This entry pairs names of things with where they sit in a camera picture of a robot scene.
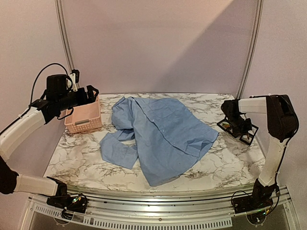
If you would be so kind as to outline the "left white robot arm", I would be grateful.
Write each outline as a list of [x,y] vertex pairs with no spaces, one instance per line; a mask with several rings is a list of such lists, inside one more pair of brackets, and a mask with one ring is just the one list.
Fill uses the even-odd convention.
[[13,171],[7,164],[12,153],[33,132],[48,124],[52,119],[62,120],[61,112],[71,112],[77,106],[94,103],[99,90],[92,85],[78,88],[80,73],[50,75],[46,79],[46,89],[40,98],[31,99],[26,110],[0,132],[0,192],[4,195],[26,192],[52,197],[61,208],[71,204],[66,194],[65,183],[46,177],[23,175]]

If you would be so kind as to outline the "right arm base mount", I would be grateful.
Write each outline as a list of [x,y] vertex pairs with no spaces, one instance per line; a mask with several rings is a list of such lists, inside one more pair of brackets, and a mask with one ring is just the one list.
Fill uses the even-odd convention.
[[276,209],[279,204],[279,199],[278,197],[277,201],[274,203],[270,196],[256,201],[253,195],[243,190],[238,190],[232,194],[230,202],[236,214],[259,214],[261,217],[266,217]]

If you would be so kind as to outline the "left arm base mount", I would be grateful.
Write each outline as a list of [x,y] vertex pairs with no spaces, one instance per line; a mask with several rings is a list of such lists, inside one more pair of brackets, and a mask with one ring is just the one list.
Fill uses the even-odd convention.
[[56,195],[47,198],[47,204],[67,211],[85,213],[88,198],[83,193]]

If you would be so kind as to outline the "blue shirt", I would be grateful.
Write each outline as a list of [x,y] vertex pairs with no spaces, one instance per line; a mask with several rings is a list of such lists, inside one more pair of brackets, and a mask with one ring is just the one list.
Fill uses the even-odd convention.
[[122,97],[112,107],[111,122],[116,132],[100,141],[102,159],[126,169],[139,161],[150,186],[177,179],[219,135],[174,98]]

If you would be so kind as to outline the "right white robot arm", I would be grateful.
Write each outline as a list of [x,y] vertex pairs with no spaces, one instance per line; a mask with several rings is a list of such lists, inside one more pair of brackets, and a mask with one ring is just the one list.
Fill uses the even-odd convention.
[[277,175],[286,147],[298,131],[298,117],[286,94],[225,100],[221,110],[225,118],[218,122],[218,127],[247,145],[250,145],[254,139],[254,135],[250,132],[253,129],[257,130],[258,127],[245,115],[254,113],[265,114],[267,117],[270,141],[265,164],[254,183],[252,194],[244,198],[252,209],[258,209],[269,201],[273,192],[278,191]]

